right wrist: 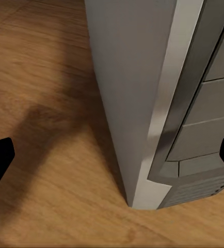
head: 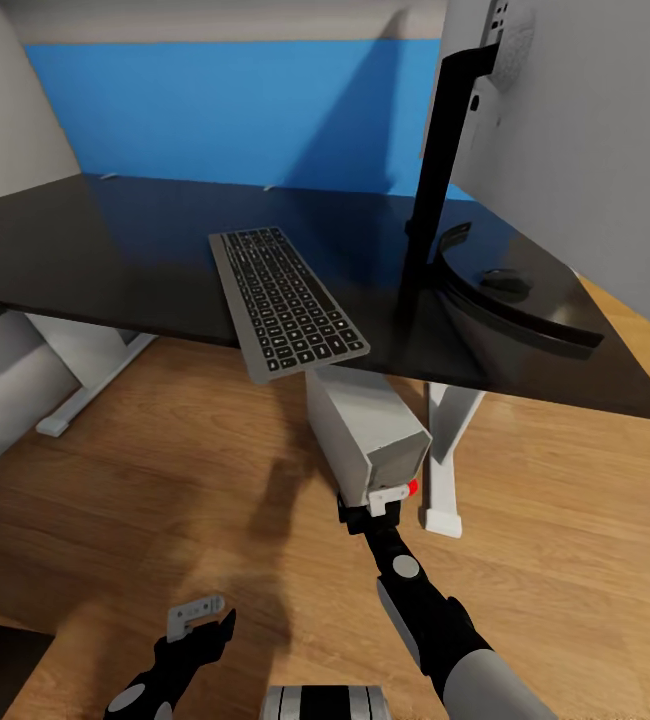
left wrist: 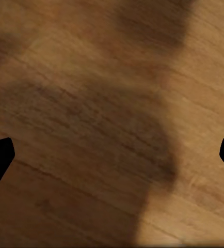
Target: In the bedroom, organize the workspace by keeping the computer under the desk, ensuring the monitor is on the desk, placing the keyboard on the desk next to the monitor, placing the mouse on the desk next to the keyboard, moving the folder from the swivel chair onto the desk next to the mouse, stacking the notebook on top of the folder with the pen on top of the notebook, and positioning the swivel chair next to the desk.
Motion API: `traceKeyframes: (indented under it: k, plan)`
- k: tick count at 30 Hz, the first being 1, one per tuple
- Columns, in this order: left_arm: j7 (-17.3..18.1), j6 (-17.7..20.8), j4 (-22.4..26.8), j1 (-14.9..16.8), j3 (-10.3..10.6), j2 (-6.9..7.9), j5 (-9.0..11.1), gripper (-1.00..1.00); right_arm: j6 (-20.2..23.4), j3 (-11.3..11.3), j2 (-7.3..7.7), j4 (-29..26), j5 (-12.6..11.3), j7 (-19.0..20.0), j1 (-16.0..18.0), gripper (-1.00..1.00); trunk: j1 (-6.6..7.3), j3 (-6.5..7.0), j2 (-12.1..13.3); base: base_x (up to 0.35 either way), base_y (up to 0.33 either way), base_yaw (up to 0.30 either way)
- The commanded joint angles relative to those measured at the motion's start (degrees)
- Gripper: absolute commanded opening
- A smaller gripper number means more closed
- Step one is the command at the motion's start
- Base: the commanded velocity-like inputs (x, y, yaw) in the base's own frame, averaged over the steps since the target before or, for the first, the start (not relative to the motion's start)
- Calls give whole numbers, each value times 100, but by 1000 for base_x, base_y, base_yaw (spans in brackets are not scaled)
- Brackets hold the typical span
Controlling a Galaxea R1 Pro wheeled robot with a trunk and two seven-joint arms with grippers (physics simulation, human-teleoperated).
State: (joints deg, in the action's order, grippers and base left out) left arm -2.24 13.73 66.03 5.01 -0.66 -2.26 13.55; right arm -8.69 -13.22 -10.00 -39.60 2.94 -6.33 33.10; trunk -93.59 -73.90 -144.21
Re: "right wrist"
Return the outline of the desktop computer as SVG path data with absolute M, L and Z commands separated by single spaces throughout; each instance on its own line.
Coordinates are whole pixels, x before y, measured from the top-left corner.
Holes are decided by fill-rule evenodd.
M 85 0 L 85 10 L 129 207 L 221 193 L 224 0 Z

